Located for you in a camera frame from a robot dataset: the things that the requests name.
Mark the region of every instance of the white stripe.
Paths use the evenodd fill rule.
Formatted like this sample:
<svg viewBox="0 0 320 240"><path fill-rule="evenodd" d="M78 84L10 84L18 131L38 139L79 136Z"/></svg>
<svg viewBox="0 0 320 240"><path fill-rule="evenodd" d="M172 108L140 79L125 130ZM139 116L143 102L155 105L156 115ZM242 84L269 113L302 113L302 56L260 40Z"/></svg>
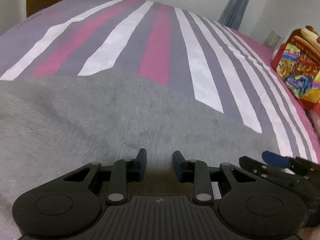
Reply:
<svg viewBox="0 0 320 240"><path fill-rule="evenodd" d="M291 99L289 98L287 92L284 90L283 86L279 83L279 80L277 79L277 77L274 75L274 73L270 70L270 67L268 67L264 62L263 60L250 48L250 46L241 38L239 37L238 35L236 35L235 33L231 33L231 35L235 35L243 44L244 46L247 47L247 49L255 56L255 58L260 62L262 63L263 67L269 72L269 74L271 75L271 77L273 78L273 80L275 81L275 83L277 84L277 86L279 87L282 95L284 96L284 99L287 101L288 103L288 106L290 108L290 111L294 117L294 119L296 120L297 122L297 125L299 126L299 128L301 129L301 132L304 136L304 138L306 139L307 141L307 144L308 144L308 147L309 147L309 150L310 150L310 154L311 154L311 160L315 163L317 163L319 160L316 156L316 152L313 148L313 145L312 145L312 142L311 142L311 139L310 139L310 136L305 128L305 126L303 125L303 123L301 122L301 119L298 115L298 112L297 112L297 109L295 108L295 106L293 105L293 103L291 102ZM252 56L247 52L247 55L249 57L249 59L251 59L253 62L256 61L256 59L253 59ZM300 153L300 156L303 157L303 158L307 158L305 154L305 151L302 152L302 154Z"/></svg>
<svg viewBox="0 0 320 240"><path fill-rule="evenodd" d="M201 32L203 33L204 37L206 38L206 40L208 41L218 58L220 67L227 80L227 83L230 87L235 102L238 106L244 125L250 127L258 133L262 133L260 122L257 118L256 112L251 105L249 97L246 91L244 90L244 87L241 83L241 80L238 76L238 73L236 72L236 69L232 61L225 53L225 51L222 49L222 47L218 44L216 39L212 36L208 28L199 19L199 17L191 12L190 15L195 20L196 24L199 26Z"/></svg>
<svg viewBox="0 0 320 240"><path fill-rule="evenodd" d="M239 54L236 48L229 42L229 40L225 37L222 31L219 30L214 24L212 24L209 20L205 19L207 23L213 28L213 30L217 33L217 35L221 38L221 40L229 47L229 49L233 52L233 54L239 59L242 64L244 70L246 71L248 77L250 78L257 94L260 97L261 103L263 104L267 115L271 121L271 125L276 134L276 139L279 146L279 151L282 156L293 156L290 141L288 135L285 131L284 125L277 114L274 105L272 104L271 99L269 98L264 86L262 85L259 77L253 70L252 66L246 61L246 59Z"/></svg>
<svg viewBox="0 0 320 240"><path fill-rule="evenodd" d="M189 68L196 100L223 113L220 97L202 48L181 9L175 8L187 48Z"/></svg>
<svg viewBox="0 0 320 240"><path fill-rule="evenodd" d="M152 4L153 2L146 1L126 19L120 22L109 34L101 47L87 59L78 76L88 76L112 68L116 59L127 45L133 31Z"/></svg>
<svg viewBox="0 0 320 240"><path fill-rule="evenodd" d="M246 54L247 56L249 56L250 60L252 60L252 62L254 63L254 65L257 67L257 69L261 72L261 74L263 75L263 77L264 77L265 80L267 81L267 83L268 83L271 91L273 92L273 94L274 94L274 96L275 96L275 98L276 98L276 101L277 101L277 103L278 103L278 105L279 105L279 108L280 108L281 112L283 113L285 119L286 119L287 122L289 123L289 126L290 126L290 128L292 129L292 132L293 132L293 134L294 134L294 136L295 136L295 138L296 138L296 142L297 142L297 146L298 146L298 150L299 150L300 156L303 157L303 158L307 158L307 155L306 155L306 151L305 151L305 147L304 147L302 138L301 138L301 136L300 136L297 128L296 128L295 125L292 123L292 120L291 120L291 118L289 117L288 112L287 112L287 110L286 110L285 107L284 107L283 101L282 101L282 99L281 99L281 97L280 97L280 95L279 95L276 87L275 87L274 84L271 82L271 80L270 80L270 78L267 76L267 74L263 71L262 67L257 63L257 61L250 56L249 52L246 51L246 49L241 46L241 44L232 36L231 33L229 33L228 31L226 31L223 27L221 27L221 28L222 28L222 30L239 46L239 48L241 49L241 51L242 51L244 54ZM281 86L281 84L279 84L279 81L278 81L278 80L276 80L276 84L278 84L278 86Z"/></svg>
<svg viewBox="0 0 320 240"><path fill-rule="evenodd" d="M75 16L64 23L51 26L43 36L43 38L40 39L16 64L9 68L0 77L0 80L14 80L15 78L17 78L21 74L21 72L24 71L35 58L37 58L42 52L44 52L49 47L49 45L56 38L58 38L71 23L82 21L90 15L98 12L99 10L114 5L120 1L122 0L113 0L110 2L106 2L88 11L85 11L84 13L79 14L78 16Z"/></svg>
<svg viewBox="0 0 320 240"><path fill-rule="evenodd" d="M239 48L249 57L250 60L253 61L253 63L255 64L255 66L258 67L259 70L261 70L261 72L263 72L265 74L265 72L262 70L262 67L257 63L257 60L255 58L252 58L252 56L250 55L250 53L240 45L240 43L232 36L233 33L231 33L231 30L227 31L225 30L225 32L229 35L229 37L239 46ZM287 101L288 103L288 106L290 108L290 111L294 117L294 119L296 120L297 122L297 125L300 127L301 131L302 131L302 134L304 136L304 138L306 139L307 141L307 144L308 144L308 147L309 147L309 150L310 150L310 155L311 155L311 160L314 161L314 162L317 162L317 156L316 156L316 152L315 150L313 149L313 146L312 146L312 143L311 143L311 140L310 140L310 137L309 137L309 134L306 130L306 128L304 127L304 125L302 124L301 122L301 119L297 113L297 109L295 108L295 106L293 105L293 103L291 102L287 92L284 90L283 86L280 84L279 80L277 79L277 77L272 73L270 67L268 67L264 62L263 60L247 45L247 43L242 40L238 35L236 35L234 33L235 36L237 36L237 38L244 44L244 46L246 46L250 51L251 53L260 61L260 63L262 63L263 67L269 72L270 76L272 77L272 79L275 81L276 85L278 86L278 88L280 89L282 95L284 96L285 100ZM304 147L304 144L302 142L302 139L301 139L301 136L300 134L298 133L297 131L297 128L294 126L294 124L292 123L292 120L291 118L289 117L288 115L288 112L287 110L285 109L284 107L284 104L283 104L283 101L280 97L280 94L278 92L278 90L276 90L276 87L273 85L273 83L271 82L270 78L267 79L267 82L269 83L271 89L273 89L273 94L275 95L276 97L276 100L279 104L279 107L282 111L282 113L284 114L284 117L286 118L286 120L289 122L289 125L293 131L293 133L295 134L296 136L296 139L297 139L297 145L299 147L299 154L302 158L307 158L307 155L306 155L306 152L305 152L305 147Z"/></svg>

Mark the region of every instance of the pink stripe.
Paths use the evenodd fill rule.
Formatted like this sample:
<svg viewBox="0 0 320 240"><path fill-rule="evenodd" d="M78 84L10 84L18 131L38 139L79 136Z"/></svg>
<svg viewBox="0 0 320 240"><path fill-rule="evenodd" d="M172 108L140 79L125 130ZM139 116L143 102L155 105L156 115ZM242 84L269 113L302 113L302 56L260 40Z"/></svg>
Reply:
<svg viewBox="0 0 320 240"><path fill-rule="evenodd" d="M112 7L100 16L88 20L74 34L71 35L69 40L67 40L59 49L47 57L47 59L33 71L31 77L54 75L59 70L66 58L70 55L70 53L79 48L98 27L104 24L105 21L114 18L127 8L132 7L137 2L138 0L120 2L118 6Z"/></svg>
<svg viewBox="0 0 320 240"><path fill-rule="evenodd" d="M283 80L281 79L281 77L272 69L271 67L271 57L272 57L272 53L270 52L270 49L267 47L264 47L263 45L258 45L257 42L253 41L252 39L250 39L249 37L245 36L244 34L237 32L235 30L232 30L235 34L237 34L238 36L240 36L250 47L251 49L257 53L257 55L265 62L265 64L270 67L271 72L277 77L278 81L280 82L280 84L282 85L282 87L284 88L284 90L287 92L290 101L292 102L292 104L295 106L298 116L302 122L302 124L304 125L304 127L306 128L306 131L310 137L310 141L311 144L316 152L316 156L318 159L318 163L320 163L320 144L318 141L318 138L313 130L313 127L311 125L311 122L309 120L309 118L306 115L306 112L304 111L304 109L299 105L299 103L297 102L297 100L294 98L294 96L289 92L287 86L284 84Z"/></svg>
<svg viewBox="0 0 320 240"><path fill-rule="evenodd" d="M169 83L170 8L161 5L150 32L139 74L165 86Z"/></svg>

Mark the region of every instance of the striped bedsheet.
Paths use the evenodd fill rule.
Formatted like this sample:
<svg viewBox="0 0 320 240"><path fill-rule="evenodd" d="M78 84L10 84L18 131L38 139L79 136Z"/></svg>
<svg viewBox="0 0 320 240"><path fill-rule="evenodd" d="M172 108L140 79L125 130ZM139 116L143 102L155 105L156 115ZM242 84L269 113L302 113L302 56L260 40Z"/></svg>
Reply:
<svg viewBox="0 0 320 240"><path fill-rule="evenodd" d="M2 35L0 47L1 80L138 73L275 134L281 155L318 162L315 134L272 70L232 30L194 13L143 0L65 0Z"/></svg>

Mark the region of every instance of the fuzzy gray fabric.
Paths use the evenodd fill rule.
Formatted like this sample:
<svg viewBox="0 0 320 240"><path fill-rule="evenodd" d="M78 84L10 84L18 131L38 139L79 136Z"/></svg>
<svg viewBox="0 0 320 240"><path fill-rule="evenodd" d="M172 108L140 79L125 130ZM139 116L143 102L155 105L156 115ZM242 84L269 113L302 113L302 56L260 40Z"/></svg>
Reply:
<svg viewBox="0 0 320 240"><path fill-rule="evenodd" d="M0 236L20 236L11 215L23 192L91 161L111 165L148 153L145 179L131 194L187 194L172 153L210 166L278 153L266 138L224 114L137 74L115 69L86 77L0 82Z"/></svg>

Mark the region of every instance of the person's hand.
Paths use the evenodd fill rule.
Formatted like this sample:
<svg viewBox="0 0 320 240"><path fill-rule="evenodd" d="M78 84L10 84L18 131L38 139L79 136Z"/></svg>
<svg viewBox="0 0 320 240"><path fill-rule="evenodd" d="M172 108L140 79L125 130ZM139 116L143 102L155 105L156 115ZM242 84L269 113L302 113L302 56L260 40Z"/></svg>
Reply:
<svg viewBox="0 0 320 240"><path fill-rule="evenodd" d="M303 240L320 240L320 228L303 228L298 233Z"/></svg>

